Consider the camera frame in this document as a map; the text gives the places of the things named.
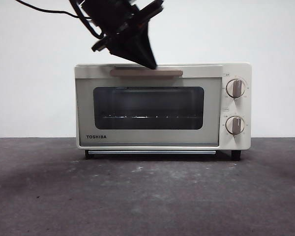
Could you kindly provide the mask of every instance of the oven door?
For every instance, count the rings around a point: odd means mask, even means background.
[[[80,146],[219,145],[221,66],[95,67],[76,79]]]

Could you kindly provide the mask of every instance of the oven feet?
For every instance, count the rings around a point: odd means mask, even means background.
[[[85,150],[85,160],[90,160],[93,159],[94,155],[93,154],[89,154],[89,150]]]
[[[241,150],[232,150],[232,161],[240,161]]]

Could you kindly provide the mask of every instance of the toshiba toaster oven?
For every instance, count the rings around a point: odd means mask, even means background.
[[[105,153],[214,154],[250,147],[248,63],[75,67],[77,146]]]

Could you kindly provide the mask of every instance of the toshiba logo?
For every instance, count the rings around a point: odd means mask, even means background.
[[[88,139],[106,139],[106,135],[87,135]]]

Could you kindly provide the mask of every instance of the black cable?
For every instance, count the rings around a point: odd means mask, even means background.
[[[87,19],[91,19],[91,17],[85,17],[83,15],[83,13],[81,12],[81,10],[80,10],[80,8],[77,5],[77,3],[76,3],[75,0],[69,0],[69,1],[70,1],[71,5],[72,5],[73,9],[76,11],[77,16],[76,15],[73,15],[72,13],[67,12],[67,11],[47,10],[47,9],[42,9],[42,8],[33,6],[33,5],[28,4],[28,3],[24,2],[24,1],[21,1],[21,0],[15,0],[15,1],[17,1],[18,3],[23,4],[25,6],[28,6],[28,7],[32,8],[32,9],[34,9],[34,10],[37,10],[37,11],[42,11],[42,12],[47,12],[47,13],[67,14],[67,15],[72,16],[74,18],[80,19],[82,21],[82,23],[86,26],[86,28],[88,28],[88,30],[90,31],[90,33],[93,34],[94,37],[96,37],[98,39],[102,39],[104,37],[104,32],[101,32],[101,34],[98,34],[90,26],[90,24],[87,21]]]
[[[25,5],[25,6],[28,6],[28,7],[32,8],[32,9],[35,9],[35,10],[37,10],[37,11],[42,11],[42,12],[47,12],[47,13],[67,14],[67,15],[72,16],[72,17],[77,18],[77,19],[80,18],[79,16],[73,15],[72,13],[67,12],[67,11],[47,10],[47,9],[42,9],[42,8],[39,8],[39,7],[36,7],[36,6],[30,5],[30,4],[28,4],[28,3],[24,2],[24,1],[21,1],[21,0],[15,0],[15,1],[17,1],[17,2],[19,2],[20,4],[23,4],[23,5]]]

